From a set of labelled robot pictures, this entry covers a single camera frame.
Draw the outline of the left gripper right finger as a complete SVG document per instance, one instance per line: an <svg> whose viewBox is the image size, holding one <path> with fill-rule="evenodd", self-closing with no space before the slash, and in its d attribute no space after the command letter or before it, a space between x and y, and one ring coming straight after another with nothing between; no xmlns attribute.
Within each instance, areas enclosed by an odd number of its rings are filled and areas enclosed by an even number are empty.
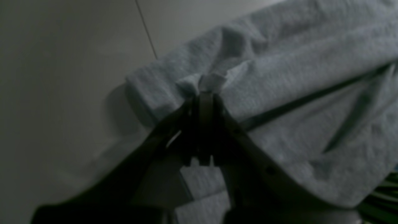
<svg viewBox="0 0 398 224"><path fill-rule="evenodd" d="M224 108L205 93L205 163L223 172L231 207L224 224L360 224L356 209L310 193L264 154Z"/></svg>

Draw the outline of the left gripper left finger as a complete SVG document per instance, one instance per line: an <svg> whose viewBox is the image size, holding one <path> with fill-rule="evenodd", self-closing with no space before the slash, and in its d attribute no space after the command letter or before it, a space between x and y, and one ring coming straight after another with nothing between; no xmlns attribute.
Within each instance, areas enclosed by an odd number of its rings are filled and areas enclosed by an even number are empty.
<svg viewBox="0 0 398 224"><path fill-rule="evenodd" d="M175 224L175 205L157 203L163 184L192 159L205 165L205 93L163 119L111 172L71 199L39 207L33 224Z"/></svg>

